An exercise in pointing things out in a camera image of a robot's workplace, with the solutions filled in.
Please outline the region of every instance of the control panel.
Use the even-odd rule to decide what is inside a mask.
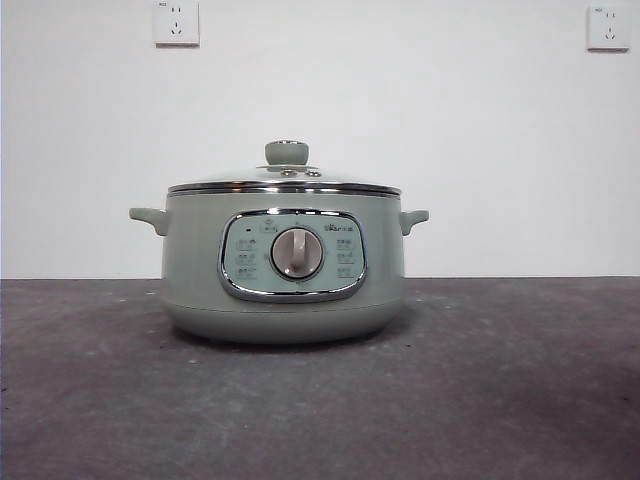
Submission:
[[[243,212],[225,228],[219,273],[232,295],[262,302],[319,302],[352,295],[366,276],[363,232],[348,213]]]

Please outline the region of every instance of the pot base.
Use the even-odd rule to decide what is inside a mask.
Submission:
[[[384,327],[402,308],[383,305],[311,312],[225,312],[164,302],[173,323],[195,335],[241,343],[291,344],[340,340]]]

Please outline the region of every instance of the stainless steel rim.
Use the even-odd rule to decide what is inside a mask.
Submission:
[[[211,195],[216,193],[332,193],[344,195],[370,195],[378,197],[400,197],[397,188],[366,183],[332,183],[305,181],[273,182],[203,182],[175,185],[169,188],[168,196]]]

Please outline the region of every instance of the lid knob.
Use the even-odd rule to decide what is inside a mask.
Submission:
[[[306,165],[309,145],[297,140],[278,140],[264,146],[269,165]]]

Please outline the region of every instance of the brand logo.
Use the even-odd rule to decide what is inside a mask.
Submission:
[[[325,232],[353,232],[353,227],[337,226],[333,223],[324,226]]]

